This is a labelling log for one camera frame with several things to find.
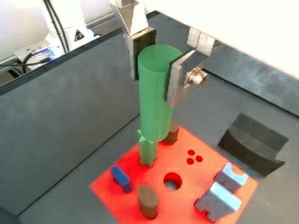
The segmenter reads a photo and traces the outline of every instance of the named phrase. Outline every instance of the screw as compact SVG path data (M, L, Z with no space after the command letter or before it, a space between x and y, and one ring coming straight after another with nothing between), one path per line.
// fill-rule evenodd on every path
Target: screw
M213 42L212 47L213 47L213 48L217 48L217 47L219 47L219 45L220 45L220 42L215 39L215 42Z
M188 72L188 83L191 85L195 85L197 88L200 88L208 79L208 75L199 69L199 68L193 68L189 72Z

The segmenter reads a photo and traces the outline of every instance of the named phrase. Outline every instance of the cable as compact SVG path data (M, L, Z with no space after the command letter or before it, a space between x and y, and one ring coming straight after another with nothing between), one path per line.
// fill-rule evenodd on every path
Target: cable
M32 53L28 53L28 55L24 57L24 60L23 60L23 64L27 63L28 59L33 56Z
M57 22L59 22L59 25L60 25L60 30L61 30L61 35L63 35L63 37L64 37L64 42L65 42L67 50L68 50L68 52L69 52L69 51L71 51L71 49L69 49L69 44L68 44L68 40L67 40L67 36L65 36L65 32L64 32L64 30L63 30L63 26L61 26L60 18L59 18L59 16L57 16L56 10L55 10L53 7L52 7L52 2L51 2L49 0L45 0L45 1L48 2L49 6L51 6L52 13L53 13L53 15L55 15L55 17L56 17L56 19L57 19Z
M51 61L53 61L53 58L48 57L48 58L40 60L39 62L35 62L35 63L29 63L29 64L1 64L0 67L28 67L28 66L36 66L36 65L44 64L44 63L51 62Z
M47 0L43 0L43 1L44 1L44 5L47 7L47 10L48 10L49 16L51 16L51 21L52 21L52 24L53 24L53 27L55 27L55 31L56 31L57 36L60 38L60 44L61 44L63 51L64 51L64 53L67 53L67 48L65 48L65 45L64 45L63 40L61 40L61 35L60 35L59 27L56 25L55 18L52 16L52 11L51 11L51 8L49 8L49 5L48 5L48 1Z

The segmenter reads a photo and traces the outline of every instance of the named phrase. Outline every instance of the green cylinder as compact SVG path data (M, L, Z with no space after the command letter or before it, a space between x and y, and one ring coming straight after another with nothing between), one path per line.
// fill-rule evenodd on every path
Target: green cylinder
M173 109L165 98L169 63L181 52L169 45L151 45L137 56L140 126L148 141L161 141L168 134Z

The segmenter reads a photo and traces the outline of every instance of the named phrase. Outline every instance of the blue block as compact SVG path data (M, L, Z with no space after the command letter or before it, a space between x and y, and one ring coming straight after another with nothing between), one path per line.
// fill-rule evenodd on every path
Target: blue block
M124 171L120 169L117 165L115 165L109 171L113 176L113 180L121 186L124 193L131 193L132 185L131 185L129 177L127 176Z

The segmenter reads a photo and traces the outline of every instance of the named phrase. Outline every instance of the small red circle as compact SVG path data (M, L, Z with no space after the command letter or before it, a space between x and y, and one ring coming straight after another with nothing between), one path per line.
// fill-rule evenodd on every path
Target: small red circle
M193 164L193 159L192 159L192 158L188 158L188 159L187 159L187 164L188 164L188 165L192 165L192 164Z
M193 150L188 150L188 154L189 154L191 156L193 156L193 155L195 155L195 151L193 151Z
M196 161L201 162L201 160L203 160L201 156L196 156Z

